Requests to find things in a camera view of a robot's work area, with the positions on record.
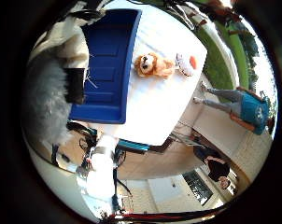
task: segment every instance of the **grass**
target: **grass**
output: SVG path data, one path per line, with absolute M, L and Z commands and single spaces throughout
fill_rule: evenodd
M 204 64 L 204 74 L 217 89 L 232 89 L 233 82 L 217 45 L 204 29 L 195 33 L 207 48 L 207 57 Z
M 217 27 L 221 33 L 221 37 L 223 38 L 224 42 L 232 51 L 238 76 L 240 86 L 243 86 L 248 89 L 249 80 L 248 80 L 248 68 L 247 68 L 247 56 L 245 54 L 245 50 L 241 43 L 241 40 L 238 35 L 228 35 L 227 28 L 217 22 Z

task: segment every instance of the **shoe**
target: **shoe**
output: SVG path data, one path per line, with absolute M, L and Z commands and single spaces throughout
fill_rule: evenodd
M 201 104 L 202 102 L 203 102 L 204 100 L 203 99 L 200 99 L 200 98 L 198 98 L 198 97 L 193 97 L 193 102 L 195 103 L 195 104 Z
M 206 86 L 206 84 L 203 81 L 201 81 L 200 87 L 201 87 L 202 91 L 207 91 L 207 86 Z

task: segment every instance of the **window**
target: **window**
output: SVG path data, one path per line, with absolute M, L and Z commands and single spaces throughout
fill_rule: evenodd
M 191 191 L 202 206 L 211 198 L 213 192 L 206 185 L 196 171 L 188 172 L 183 175 Z

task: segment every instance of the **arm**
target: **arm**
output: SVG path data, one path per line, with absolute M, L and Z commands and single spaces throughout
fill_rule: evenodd
M 236 117 L 233 113 L 231 113 L 230 116 L 231 116 L 231 120 L 235 121 L 236 123 L 238 123 L 238 124 L 241 125 L 242 127 L 246 128 L 246 129 L 248 129 L 248 130 L 250 130 L 250 131 L 252 131 L 252 132 L 254 131 L 255 127 L 254 127 L 252 124 L 247 123 L 247 122 L 245 122 L 245 121 L 239 119 L 239 118 Z
M 236 89 L 239 90 L 239 91 L 245 91 L 245 92 L 249 93 L 251 96 L 258 99 L 259 101 L 261 101 L 261 102 L 263 101 L 263 99 L 259 95 L 257 95 L 254 91 L 247 90 L 247 89 L 245 89 L 244 87 L 241 87 L 241 86 L 237 87 Z
M 220 158 L 212 157 L 212 156 L 208 156 L 208 157 L 206 157 L 206 159 L 207 159 L 208 161 L 217 161 L 217 162 L 222 163 L 222 164 L 225 163 L 224 160 L 222 160 L 222 159 L 220 159 Z

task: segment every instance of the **orange stuffed toy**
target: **orange stuffed toy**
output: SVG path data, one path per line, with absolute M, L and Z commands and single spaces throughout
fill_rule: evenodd
M 151 52 L 137 57 L 134 62 L 134 68 L 141 77 L 158 76 L 168 78 L 174 74 L 176 63 L 173 60 L 165 59 Z

